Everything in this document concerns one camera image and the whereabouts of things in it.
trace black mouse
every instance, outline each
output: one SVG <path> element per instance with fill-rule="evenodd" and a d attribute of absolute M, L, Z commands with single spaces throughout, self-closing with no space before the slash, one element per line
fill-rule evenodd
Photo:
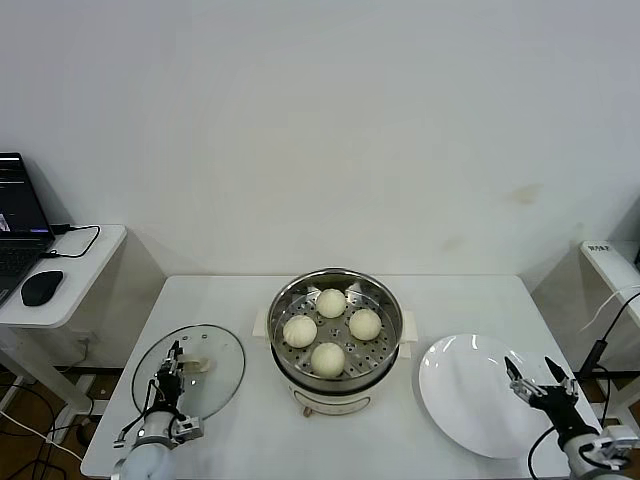
<path fill-rule="evenodd" d="M 27 307 L 37 307 L 47 303 L 62 280 L 60 270 L 36 273 L 22 285 L 22 303 Z"/>

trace white table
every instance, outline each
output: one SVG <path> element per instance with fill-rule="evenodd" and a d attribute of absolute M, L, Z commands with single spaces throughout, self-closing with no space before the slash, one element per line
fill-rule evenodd
<path fill-rule="evenodd" d="M 86 391 L 94 376 L 83 375 L 76 385 L 69 382 L 45 360 L 46 355 L 24 329 L 56 328 L 71 318 L 126 235 L 126 229 L 122 225 L 101 225 L 100 228 L 99 237 L 83 257 L 42 259 L 29 272 L 25 281 L 38 272 L 64 272 L 62 282 L 51 300 L 39 307 L 27 307 L 22 303 L 20 285 L 0 306 L 0 362 L 18 377 L 39 380 L 67 403 L 56 420 L 56 427 L 67 425 L 77 413 L 89 411 L 91 400 Z M 60 253 L 80 253 L 94 235 L 94 229 L 68 232 L 57 237 L 51 249 Z M 15 390 L 17 389 L 7 392 L 0 408 L 11 400 Z M 96 407 L 96 413 L 104 408 L 102 405 Z M 61 440 L 65 432 L 66 430 L 58 430 L 56 440 Z"/>
<path fill-rule="evenodd" d="M 514 349 L 548 355 L 569 371 L 527 290 L 515 276 L 379 276 L 415 314 L 410 360 L 399 359 L 365 409 L 343 417 L 301 415 L 263 339 L 252 336 L 257 312 L 287 277 L 169 278 L 98 426 L 81 470 L 108 477 L 123 450 L 112 448 L 138 412 L 131 380 L 145 352 L 167 333 L 201 323 L 221 325 L 241 340 L 246 370 L 240 388 L 205 421 L 203 438 L 178 447 L 178 478 L 189 479 L 472 479 L 528 477 L 526 458 L 492 460 L 450 440 L 417 400 L 419 360 L 436 340 L 477 332 Z M 587 423 L 597 419 L 581 396 Z M 541 477 L 566 476 L 567 461 L 550 435 L 535 456 Z"/>
<path fill-rule="evenodd" d="M 612 292 L 631 285 L 640 285 L 640 271 L 633 264 L 638 249 L 640 249 L 640 242 L 627 241 L 587 241 L 583 242 L 581 246 L 583 255 Z M 617 298 L 620 300 L 620 305 L 638 292 L 640 292 L 640 288 L 630 288 L 618 293 Z M 640 327 L 640 298 L 631 302 L 626 311 Z M 606 380 L 599 380 L 599 383 L 603 389 L 607 388 Z M 607 418 L 618 419 L 624 425 L 631 427 L 637 435 L 640 435 L 640 426 L 629 410 L 629 407 L 639 400 L 640 378 L 636 378 L 621 390 L 612 384 Z M 594 405 L 594 409 L 601 411 L 602 406 Z"/>

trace floor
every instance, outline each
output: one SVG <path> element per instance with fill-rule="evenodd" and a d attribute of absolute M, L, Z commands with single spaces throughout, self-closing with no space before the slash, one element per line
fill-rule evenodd
<path fill-rule="evenodd" d="M 75 381 L 77 380 L 78 375 L 67 374 L 67 378 L 71 381 Z M 89 391 L 89 395 L 94 399 L 108 400 L 118 383 L 118 378 L 118 375 L 113 374 L 97 375 L 96 381 Z M 11 384 L 13 380 L 14 377 L 10 373 L 0 373 L 0 385 Z M 614 384 L 616 387 L 622 388 L 631 380 L 633 380 L 633 378 L 614 380 Z M 62 401 L 41 384 L 36 383 L 35 385 L 29 386 L 29 388 L 41 394 L 51 404 L 56 414 L 63 407 Z M 604 401 L 603 392 L 595 381 L 583 383 L 582 388 L 590 402 Z M 0 398 L 2 398 L 5 392 L 6 387 L 0 386 Z M 640 402 L 633 405 L 631 411 L 635 418 L 640 421 Z M 50 428 L 51 414 L 49 413 L 48 408 L 40 398 L 29 392 L 23 391 L 18 393 L 9 405 L 7 413 L 16 420 L 21 421 L 38 431 L 44 432 Z M 74 423 L 80 423 L 84 418 L 85 417 L 76 417 Z M 91 438 L 95 431 L 95 427 L 96 425 L 91 423 L 83 428 L 83 432 Z M 0 432 L 24 434 L 23 429 L 9 422 L 4 417 L 0 418 Z M 64 478 L 62 472 L 53 468 L 48 468 L 46 471 L 43 471 L 41 466 L 38 466 L 35 471 L 33 470 L 33 467 L 29 467 L 18 475 L 13 477 L 11 476 L 23 465 L 36 458 L 37 455 L 39 455 L 39 458 L 42 460 L 46 459 L 48 448 L 40 450 L 41 444 L 41 440 L 35 436 L 14 437 L 0 434 L 0 479 L 62 480 Z M 71 429 L 67 434 L 63 442 L 63 446 L 69 448 L 80 456 L 82 456 L 86 451 L 85 447 L 83 447 L 76 438 L 75 428 Z M 640 450 L 634 450 L 632 457 L 634 460 L 634 467 L 626 470 L 624 473 L 632 479 L 640 480 Z M 80 473 L 80 464 L 75 458 L 57 449 L 52 449 L 49 463 L 64 469 L 68 480 L 87 478 Z"/>

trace laptop keyboard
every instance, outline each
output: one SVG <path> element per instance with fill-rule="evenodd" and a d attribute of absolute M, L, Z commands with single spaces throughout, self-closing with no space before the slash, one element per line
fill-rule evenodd
<path fill-rule="evenodd" d="M 41 249 L 0 248 L 0 275 L 19 275 L 29 267 Z"/>

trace steamed bun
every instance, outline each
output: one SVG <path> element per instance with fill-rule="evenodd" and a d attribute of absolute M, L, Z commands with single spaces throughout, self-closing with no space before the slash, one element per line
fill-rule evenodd
<path fill-rule="evenodd" d="M 306 315 L 296 315 L 282 329 L 284 341 L 293 348 L 304 348 L 313 343 L 318 333 L 316 323 Z"/>
<path fill-rule="evenodd" d="M 316 300 L 318 313 L 326 318 L 336 318 L 347 308 L 347 299 L 340 290 L 330 288 L 324 290 Z"/>
<path fill-rule="evenodd" d="M 349 331 L 358 340 L 373 340 L 380 333 L 382 321 L 376 312 L 363 308 L 351 316 Z"/>
<path fill-rule="evenodd" d="M 344 369 L 344 352 L 335 343 L 321 343 L 311 354 L 311 366 L 320 377 L 337 377 Z"/>

